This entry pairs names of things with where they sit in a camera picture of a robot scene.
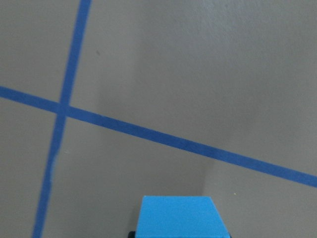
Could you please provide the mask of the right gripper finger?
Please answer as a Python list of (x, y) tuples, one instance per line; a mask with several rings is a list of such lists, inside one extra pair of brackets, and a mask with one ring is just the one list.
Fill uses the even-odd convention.
[(128, 237), (127, 238), (135, 238), (136, 232), (135, 231), (130, 231), (128, 233)]

